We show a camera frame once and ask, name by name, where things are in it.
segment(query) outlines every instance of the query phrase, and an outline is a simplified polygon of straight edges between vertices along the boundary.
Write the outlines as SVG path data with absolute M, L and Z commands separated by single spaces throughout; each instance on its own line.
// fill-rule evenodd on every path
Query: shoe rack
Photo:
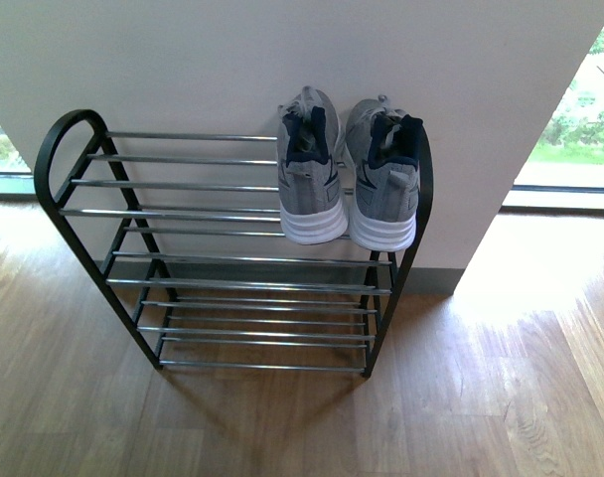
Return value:
M 78 129 L 88 131 L 84 147 L 74 146 Z M 213 143 L 270 152 L 180 152 Z M 92 110 L 72 111 L 48 132 L 35 168 L 38 200 L 156 369 L 371 375 L 432 208 L 425 131 L 416 237 L 403 252 L 363 250 L 348 235 L 334 240 L 350 247 L 346 256 L 330 256 L 330 243 L 288 242 L 274 156 L 274 137 L 110 131 Z

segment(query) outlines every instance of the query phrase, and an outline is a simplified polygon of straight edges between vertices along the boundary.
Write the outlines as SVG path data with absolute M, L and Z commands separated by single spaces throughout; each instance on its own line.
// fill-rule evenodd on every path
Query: laminate floor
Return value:
M 604 476 L 604 219 L 499 215 L 373 376 L 154 371 L 37 206 L 0 204 L 1 476 Z

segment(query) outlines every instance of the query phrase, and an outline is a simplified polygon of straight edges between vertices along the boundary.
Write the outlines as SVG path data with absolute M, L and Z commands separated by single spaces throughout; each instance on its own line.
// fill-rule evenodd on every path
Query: shoelace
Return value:
M 294 99 L 286 110 L 299 114 L 304 120 L 310 120 L 313 107 L 322 107 L 322 105 L 323 101 L 320 94 L 318 94 L 318 91 L 311 86 L 304 86 L 302 88 L 302 93 L 300 94 L 300 99 Z
M 355 125 L 359 124 L 361 121 L 370 122 L 371 119 L 373 118 L 373 116 L 375 116 L 376 114 L 379 114 L 379 113 L 383 113 L 386 116 L 397 117 L 397 118 L 402 118 L 405 116 L 405 112 L 402 111 L 401 109 L 392 109 L 390 107 L 388 97 L 385 94 L 380 94 L 377 97 L 377 100 L 380 102 L 380 105 L 377 107 L 373 107 L 371 109 L 366 109 L 360 115 L 360 117 L 358 117 L 357 120 L 355 120 L 353 122 L 353 125 L 351 126 L 351 129 L 349 131 L 347 131 L 347 134 L 349 134 L 353 130 Z M 384 147 L 388 147 L 392 143 L 392 137 L 394 136 L 394 133 L 398 130 L 399 130 L 399 125 L 396 125 L 392 128 L 392 131 L 386 137 Z

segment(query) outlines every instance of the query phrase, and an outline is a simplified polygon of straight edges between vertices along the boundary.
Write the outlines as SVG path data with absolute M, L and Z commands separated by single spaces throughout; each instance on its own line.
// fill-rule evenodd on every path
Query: white wall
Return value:
M 0 122 L 29 165 L 79 107 L 113 129 L 263 133 L 304 84 L 424 119 L 417 265 L 464 268 L 604 23 L 604 0 L 0 1 Z

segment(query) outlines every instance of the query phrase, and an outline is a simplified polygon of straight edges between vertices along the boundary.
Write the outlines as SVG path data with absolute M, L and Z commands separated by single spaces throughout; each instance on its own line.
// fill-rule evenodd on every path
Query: shoe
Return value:
M 350 235 L 358 245 L 398 251 L 414 241 L 422 126 L 383 95 L 351 111 L 345 156 L 356 171 Z
M 336 239 L 348 226 L 335 160 L 344 133 L 326 94 L 311 86 L 278 107 L 277 135 L 280 224 L 301 244 Z

